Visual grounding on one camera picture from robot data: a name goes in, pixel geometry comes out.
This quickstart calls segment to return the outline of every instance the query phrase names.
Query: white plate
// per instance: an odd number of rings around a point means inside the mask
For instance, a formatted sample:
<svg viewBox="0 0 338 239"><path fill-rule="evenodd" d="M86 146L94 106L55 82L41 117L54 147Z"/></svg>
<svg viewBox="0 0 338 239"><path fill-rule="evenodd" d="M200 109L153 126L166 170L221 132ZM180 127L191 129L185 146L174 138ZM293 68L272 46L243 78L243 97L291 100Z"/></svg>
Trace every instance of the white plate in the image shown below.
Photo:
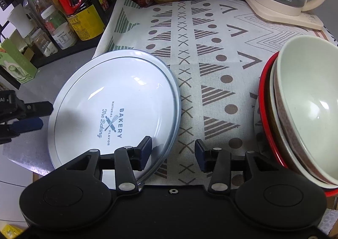
<svg viewBox="0 0 338 239"><path fill-rule="evenodd" d="M273 81L274 81L274 73L275 73L275 70L276 70L276 64L277 64L277 61L275 61L273 63L273 66L272 66L272 69L271 69L271 74L270 74L270 82L269 82L270 100L271 100L271 108L273 110L274 121L276 122L276 125L277 125L277 128L278 128L278 133L279 133L279 135L280 135L280 137L282 139L282 142L284 144L284 148L288 152L288 154L289 154L291 160L294 162L296 168L307 179L309 179L311 182L315 183L319 187L326 188L326 189L335 189L335 188L337 188L336 185L331 185L331 184L328 184L328 183L324 183L324 182L316 179L315 177L313 177L310 173L308 173L308 171L298 161L298 159L296 158L295 154L293 153L292 149L289 146L289 143L288 143L288 141L286 139L286 136L284 135L281 122L280 122L280 120L278 118L278 113L277 113L277 108L276 108L276 101L275 101L275 97L274 97Z"/></svg>
<svg viewBox="0 0 338 239"><path fill-rule="evenodd" d="M48 124L50 158L58 168L87 150L110 154L151 136L146 168L134 172L144 182L168 156L180 114L180 91L165 63L144 51L108 52L75 72L58 94ZM104 171L102 181L114 188L114 171Z"/></svg>

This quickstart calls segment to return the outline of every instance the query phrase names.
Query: bowl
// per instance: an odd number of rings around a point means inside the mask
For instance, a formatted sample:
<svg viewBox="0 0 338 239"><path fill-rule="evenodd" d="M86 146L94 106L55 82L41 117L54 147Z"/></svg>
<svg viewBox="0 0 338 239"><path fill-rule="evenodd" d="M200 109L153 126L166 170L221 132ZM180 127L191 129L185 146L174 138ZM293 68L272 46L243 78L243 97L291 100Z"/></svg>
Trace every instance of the bowl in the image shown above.
<svg viewBox="0 0 338 239"><path fill-rule="evenodd" d="M326 189L334 189L337 188L337 185L332 185L325 183L323 181L318 180L314 176L312 176L298 161L295 154L293 153L292 149L289 146L289 143L287 141L287 138L283 132L282 125L278 118L276 103L275 103L275 96L274 96L274 87L273 87L273 81L274 81L274 73L276 69L277 61L273 63L271 73L270 73L270 79L269 79L269 101L267 100L267 111L271 112L271 114L268 115L269 122L271 124L271 132L273 134L273 139L275 139L276 146L279 150L279 152L282 154L285 162L287 163L288 167L293 170L294 172L303 175L308 180L310 180L312 183L315 183L319 187L326 188Z"/></svg>
<svg viewBox="0 0 338 239"><path fill-rule="evenodd" d="M278 117L310 173L338 185L338 48L315 36L288 40L274 75Z"/></svg>
<svg viewBox="0 0 338 239"><path fill-rule="evenodd" d="M285 168L288 168L288 165L285 163L281 153L279 152L277 145L275 143L273 134L272 134L272 130L270 127L270 123L268 121L268 116L267 116L267 110L266 110L266 105L268 103L268 101L270 99L268 99L269 94L268 94L268 90L269 90L269 78L270 78L270 72L271 72L271 68L272 65L274 63L274 61L276 60L278 56L278 52L275 53L273 56L271 56L271 58L266 62L262 74L261 74L261 78L259 81L259 88L258 88L258 103L259 103L259 109L260 109L260 116L261 116L261 121L262 121L262 125L264 128L264 132L267 138L267 141L271 147L271 151L273 152L273 155L276 159L276 161L281 164L282 166L284 166ZM338 188L336 189L325 189L323 188L326 197L330 197L330 196L334 196L336 194L338 194Z"/></svg>

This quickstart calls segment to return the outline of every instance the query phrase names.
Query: spice jar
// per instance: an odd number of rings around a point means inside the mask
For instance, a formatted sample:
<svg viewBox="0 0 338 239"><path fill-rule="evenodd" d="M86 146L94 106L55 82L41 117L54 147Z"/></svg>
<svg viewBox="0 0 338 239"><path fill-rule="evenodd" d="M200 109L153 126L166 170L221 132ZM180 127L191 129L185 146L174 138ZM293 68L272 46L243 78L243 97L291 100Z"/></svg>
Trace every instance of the spice jar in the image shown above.
<svg viewBox="0 0 338 239"><path fill-rule="evenodd" d="M75 32L54 6L50 6L43 11L41 17L45 20L46 28L61 49L64 50L77 42Z"/></svg>
<svg viewBox="0 0 338 239"><path fill-rule="evenodd" d="M35 31L31 38L33 43L44 54L44 56L50 56L51 54L58 52L56 46L52 43L52 41L42 29Z"/></svg>

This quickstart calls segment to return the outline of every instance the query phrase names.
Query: white bowl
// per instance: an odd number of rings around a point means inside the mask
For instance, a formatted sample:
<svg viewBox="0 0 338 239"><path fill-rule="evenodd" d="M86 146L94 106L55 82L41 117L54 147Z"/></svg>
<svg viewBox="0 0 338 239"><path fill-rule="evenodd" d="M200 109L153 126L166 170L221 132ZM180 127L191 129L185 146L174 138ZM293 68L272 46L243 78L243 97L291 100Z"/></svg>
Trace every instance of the white bowl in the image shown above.
<svg viewBox="0 0 338 239"><path fill-rule="evenodd" d="M303 35L279 52L278 117L293 152L312 175L338 185L338 48Z"/></svg>
<svg viewBox="0 0 338 239"><path fill-rule="evenodd" d="M312 183L315 183L319 187L326 188L326 189L335 189L335 188L337 188L336 185L332 185L332 184L322 182L322 181L316 179L315 177L313 177L310 173L308 173L308 171L298 161L298 159L296 158L295 154L293 153L292 149L289 146L289 143L288 143L286 136L283 132L282 125L281 125L279 118L278 118L275 96L274 96L273 81L274 81L274 73L275 73L275 69L276 69L276 64L277 64L277 61L275 61L273 63L273 66L272 66L272 69L271 69L269 89L270 89L271 108L272 108L273 118L274 118L273 121L275 122L275 124L277 126L278 131L276 133L279 134L279 138L280 138L280 140L275 139L276 144L278 145L278 149L284 149L286 151L288 157L290 158L290 160L288 160L288 161L292 161L292 163L293 163L292 165L288 164L288 167L290 169L298 170L298 173L301 173L304 177L306 177Z"/></svg>

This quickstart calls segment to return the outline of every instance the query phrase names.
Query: green box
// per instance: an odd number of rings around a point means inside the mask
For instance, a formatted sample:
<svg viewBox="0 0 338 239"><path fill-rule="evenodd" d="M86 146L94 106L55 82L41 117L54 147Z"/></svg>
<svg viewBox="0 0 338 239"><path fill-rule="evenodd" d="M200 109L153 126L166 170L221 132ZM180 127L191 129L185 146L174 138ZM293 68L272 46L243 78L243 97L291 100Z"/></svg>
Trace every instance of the green box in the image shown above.
<svg viewBox="0 0 338 239"><path fill-rule="evenodd" d="M8 38L0 45L0 65L21 84L32 80L38 71Z"/></svg>

